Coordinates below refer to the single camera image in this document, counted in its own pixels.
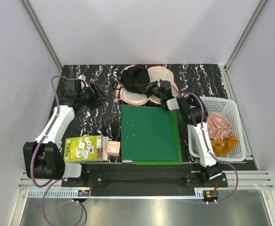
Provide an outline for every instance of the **shiny gray floor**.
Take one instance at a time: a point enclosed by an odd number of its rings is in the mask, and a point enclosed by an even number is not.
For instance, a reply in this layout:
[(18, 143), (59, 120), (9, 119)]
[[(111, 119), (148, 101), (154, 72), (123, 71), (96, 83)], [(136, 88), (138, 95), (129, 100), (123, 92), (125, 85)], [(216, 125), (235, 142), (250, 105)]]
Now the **shiny gray floor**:
[[(229, 195), (220, 191), (221, 198)], [(46, 212), (65, 199), (46, 199)], [(42, 218), (42, 199), (29, 198), (22, 226), (47, 226)], [(237, 191), (228, 202), (197, 205), (185, 200), (87, 200), (88, 226), (270, 226), (260, 191)], [(68, 203), (49, 215), (56, 226), (72, 226), (80, 207)]]

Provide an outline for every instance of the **yellow cloth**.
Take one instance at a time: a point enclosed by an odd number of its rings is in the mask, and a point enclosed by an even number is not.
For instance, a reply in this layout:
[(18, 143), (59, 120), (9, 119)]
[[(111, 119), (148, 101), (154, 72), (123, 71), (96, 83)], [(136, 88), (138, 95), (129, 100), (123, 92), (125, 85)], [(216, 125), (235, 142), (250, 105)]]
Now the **yellow cloth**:
[(216, 156), (222, 157), (230, 153), (240, 140), (234, 136), (220, 140), (212, 140), (212, 148)]

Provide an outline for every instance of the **green folder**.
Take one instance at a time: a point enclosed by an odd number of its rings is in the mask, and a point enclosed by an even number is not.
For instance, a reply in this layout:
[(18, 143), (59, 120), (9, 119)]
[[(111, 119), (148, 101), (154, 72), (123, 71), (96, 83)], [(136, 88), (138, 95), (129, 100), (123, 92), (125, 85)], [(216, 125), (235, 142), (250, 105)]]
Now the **green folder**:
[(136, 164), (182, 162), (175, 116), (159, 107), (122, 105), (122, 160)]

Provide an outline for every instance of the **pink cloth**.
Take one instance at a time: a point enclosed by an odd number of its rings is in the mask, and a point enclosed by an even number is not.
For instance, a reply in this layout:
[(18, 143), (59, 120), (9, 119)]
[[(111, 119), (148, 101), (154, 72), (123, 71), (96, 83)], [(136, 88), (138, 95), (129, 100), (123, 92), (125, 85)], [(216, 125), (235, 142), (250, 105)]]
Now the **pink cloth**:
[(209, 138), (212, 140), (223, 140), (233, 134), (231, 123), (216, 112), (212, 112), (208, 115), (207, 128)]

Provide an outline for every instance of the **white wall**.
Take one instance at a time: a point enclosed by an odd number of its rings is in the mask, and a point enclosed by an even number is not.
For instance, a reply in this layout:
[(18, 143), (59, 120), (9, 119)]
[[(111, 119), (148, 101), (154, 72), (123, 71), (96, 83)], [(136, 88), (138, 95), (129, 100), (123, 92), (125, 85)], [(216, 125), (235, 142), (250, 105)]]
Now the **white wall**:
[(20, 1), (0, 1), (0, 226), (24, 170), (22, 147), (42, 130), (57, 73)]
[(259, 165), (275, 189), (275, 0), (265, 6), (229, 73)]
[(259, 0), (30, 0), (62, 64), (219, 63)]

